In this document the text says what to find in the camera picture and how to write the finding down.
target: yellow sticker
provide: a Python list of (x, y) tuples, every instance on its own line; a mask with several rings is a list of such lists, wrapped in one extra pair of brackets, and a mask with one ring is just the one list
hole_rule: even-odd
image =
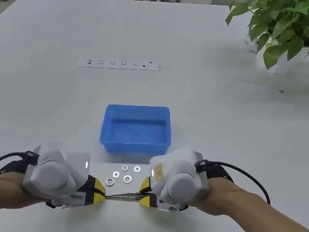
[(164, 173), (163, 173), (163, 165), (162, 165), (162, 163), (157, 164), (154, 167), (154, 175), (155, 175), (156, 182), (159, 182), (159, 181), (163, 180)]

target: potted plant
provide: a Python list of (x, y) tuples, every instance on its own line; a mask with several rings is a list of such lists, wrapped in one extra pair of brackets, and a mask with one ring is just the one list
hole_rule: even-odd
[(236, 4), (226, 18), (251, 12), (248, 25), (251, 41), (256, 40), (257, 63), (280, 74), (309, 53), (309, 0), (246, 0)]

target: human hand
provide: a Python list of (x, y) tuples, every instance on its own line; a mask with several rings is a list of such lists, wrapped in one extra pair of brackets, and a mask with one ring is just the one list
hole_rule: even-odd
[(24, 174), (8, 172), (0, 174), (0, 208), (23, 208), (45, 199), (37, 198), (23, 188)]
[(209, 194), (200, 201), (192, 203), (191, 206), (210, 215), (217, 216), (226, 214), (226, 207), (229, 201), (248, 193), (230, 180), (222, 177), (211, 178), (208, 182), (210, 188)]

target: plant pot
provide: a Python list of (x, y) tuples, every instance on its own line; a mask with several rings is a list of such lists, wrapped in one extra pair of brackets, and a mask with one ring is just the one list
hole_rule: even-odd
[[(266, 45), (257, 53), (257, 57), (256, 57), (257, 65), (260, 68), (265, 69), (265, 70), (267, 70), (267, 68), (264, 63), (263, 54), (266, 50)], [(303, 47), (296, 56), (288, 60), (288, 52), (286, 51), (285, 53), (282, 54), (282, 56), (279, 57), (277, 64), (272, 66), (268, 71), (274, 75), (283, 74), (287, 72), (289, 69), (293, 68), (297, 63), (302, 61), (306, 57), (308, 52), (309, 52), (309, 47)]]

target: black wrist strap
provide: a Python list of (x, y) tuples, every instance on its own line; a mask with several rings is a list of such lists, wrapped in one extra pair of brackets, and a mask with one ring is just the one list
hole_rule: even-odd
[(223, 177), (225, 179), (228, 179), (234, 182), (232, 177), (227, 173), (227, 171), (221, 165), (217, 165), (217, 164), (207, 165), (205, 167), (205, 171), (206, 171), (208, 179), (216, 178), (216, 177)]

